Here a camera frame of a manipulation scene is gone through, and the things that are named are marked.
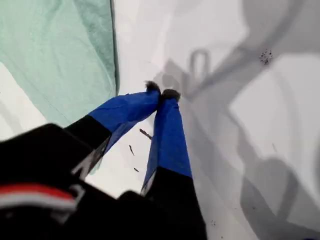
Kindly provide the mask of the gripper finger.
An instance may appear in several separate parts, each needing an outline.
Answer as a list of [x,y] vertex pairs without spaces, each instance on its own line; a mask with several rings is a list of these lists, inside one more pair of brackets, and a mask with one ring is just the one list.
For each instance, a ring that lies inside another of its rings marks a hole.
[[118,95],[101,104],[65,129],[92,148],[92,152],[71,170],[86,176],[111,147],[137,123],[153,114],[160,102],[160,87],[147,81],[146,90]]
[[163,91],[157,107],[147,170],[141,193],[152,208],[153,237],[162,240],[205,240],[182,116],[180,93]]

